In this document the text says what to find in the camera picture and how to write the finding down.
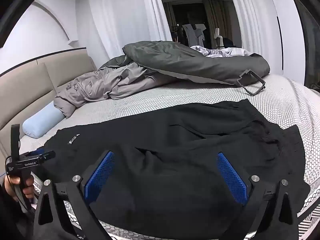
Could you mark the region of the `person's left hand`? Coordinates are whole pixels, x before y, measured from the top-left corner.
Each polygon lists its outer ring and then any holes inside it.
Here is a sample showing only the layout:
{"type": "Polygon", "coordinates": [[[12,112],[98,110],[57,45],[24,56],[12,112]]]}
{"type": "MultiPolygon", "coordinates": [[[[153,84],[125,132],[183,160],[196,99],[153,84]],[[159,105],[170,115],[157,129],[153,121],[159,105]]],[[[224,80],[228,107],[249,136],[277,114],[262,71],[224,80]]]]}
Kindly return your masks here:
{"type": "MultiPolygon", "coordinates": [[[[32,175],[28,177],[28,179],[24,182],[25,188],[22,190],[23,194],[28,199],[34,198],[34,186],[33,186],[34,178],[32,175]]],[[[20,177],[8,176],[4,177],[4,188],[5,191],[10,195],[16,202],[18,202],[18,197],[16,195],[16,188],[20,189],[21,179],[20,177]]]]}

